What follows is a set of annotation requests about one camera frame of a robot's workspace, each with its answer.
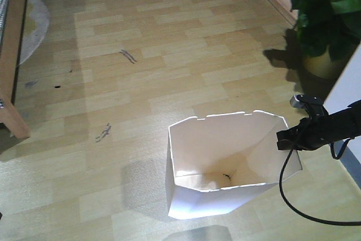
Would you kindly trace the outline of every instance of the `white wall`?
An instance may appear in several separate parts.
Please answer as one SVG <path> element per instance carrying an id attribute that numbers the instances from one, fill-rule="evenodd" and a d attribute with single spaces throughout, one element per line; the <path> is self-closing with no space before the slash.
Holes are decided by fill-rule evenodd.
<path id="1" fill-rule="evenodd" d="M 324 106 L 332 114 L 361 99 L 361 45 L 345 67 L 342 75 L 327 97 Z M 361 163 L 361 136 L 347 145 Z"/>

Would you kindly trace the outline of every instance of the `plant pot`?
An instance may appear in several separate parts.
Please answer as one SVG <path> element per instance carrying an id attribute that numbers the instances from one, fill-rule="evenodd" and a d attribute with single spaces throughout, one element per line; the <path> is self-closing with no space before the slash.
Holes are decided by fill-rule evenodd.
<path id="1" fill-rule="evenodd" d="M 344 70 L 350 58 L 331 61 L 328 50 L 321 56 L 303 57 L 303 67 L 311 74 L 328 80 L 336 80 Z"/>

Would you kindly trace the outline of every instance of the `white paper bag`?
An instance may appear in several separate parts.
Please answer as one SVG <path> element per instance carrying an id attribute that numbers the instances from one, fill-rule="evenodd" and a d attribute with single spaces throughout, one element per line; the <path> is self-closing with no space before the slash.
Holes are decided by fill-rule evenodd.
<path id="1" fill-rule="evenodd" d="M 283 117 L 264 111 L 189 117 L 168 128 L 168 215 L 226 214 L 278 184 L 288 151 L 277 149 Z M 302 170 L 297 152 L 284 179 Z"/>

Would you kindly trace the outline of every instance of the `potted plant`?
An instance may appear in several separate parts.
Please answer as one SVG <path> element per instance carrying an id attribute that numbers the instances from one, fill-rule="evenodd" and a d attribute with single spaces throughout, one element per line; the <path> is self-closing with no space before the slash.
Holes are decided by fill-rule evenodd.
<path id="1" fill-rule="evenodd" d="M 361 39 L 361 0 L 291 0 L 303 65 L 319 77 L 336 79 Z"/>

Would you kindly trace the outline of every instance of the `white rug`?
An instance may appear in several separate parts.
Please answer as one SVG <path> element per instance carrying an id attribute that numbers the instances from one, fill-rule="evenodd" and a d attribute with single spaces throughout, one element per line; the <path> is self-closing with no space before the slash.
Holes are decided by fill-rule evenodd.
<path id="1" fill-rule="evenodd" d="M 49 18 L 49 11 L 41 0 L 28 0 L 19 65 L 23 64 L 44 40 Z"/>

